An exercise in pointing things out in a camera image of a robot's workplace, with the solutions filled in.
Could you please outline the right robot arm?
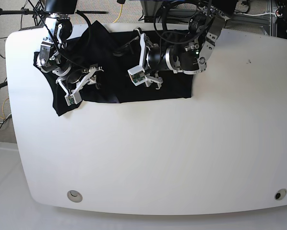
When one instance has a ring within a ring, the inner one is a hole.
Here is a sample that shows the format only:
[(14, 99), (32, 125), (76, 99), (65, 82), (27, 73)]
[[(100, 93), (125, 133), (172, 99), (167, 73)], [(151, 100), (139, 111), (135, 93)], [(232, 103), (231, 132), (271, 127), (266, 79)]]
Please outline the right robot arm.
[(36, 65), (42, 72), (57, 76), (56, 84), (66, 93), (68, 105), (82, 100), (80, 90), (85, 85), (96, 84), (96, 72), (102, 70), (97, 64), (85, 66), (81, 57), (67, 50), (67, 40), (73, 30), (69, 16), (76, 13), (90, 24), (85, 13), (76, 10), (76, 6), (76, 0), (39, 0), (34, 8), (45, 29)]

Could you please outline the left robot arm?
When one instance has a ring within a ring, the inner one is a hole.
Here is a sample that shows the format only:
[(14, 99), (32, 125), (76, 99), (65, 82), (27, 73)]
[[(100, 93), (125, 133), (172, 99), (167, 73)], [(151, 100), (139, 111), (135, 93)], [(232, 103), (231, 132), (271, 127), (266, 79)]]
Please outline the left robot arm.
[[(182, 4), (194, 5), (196, 11), (190, 16), (186, 31), (169, 30), (169, 12)], [(135, 86), (156, 83), (160, 88), (163, 80), (160, 71), (172, 71), (195, 75), (207, 68), (217, 39), (227, 20), (234, 14), (235, 0), (169, 0), (163, 1), (153, 16), (153, 26), (160, 18), (162, 30), (154, 29), (159, 43), (153, 43), (141, 28), (135, 28), (138, 35), (140, 54), (137, 66), (128, 70)]]

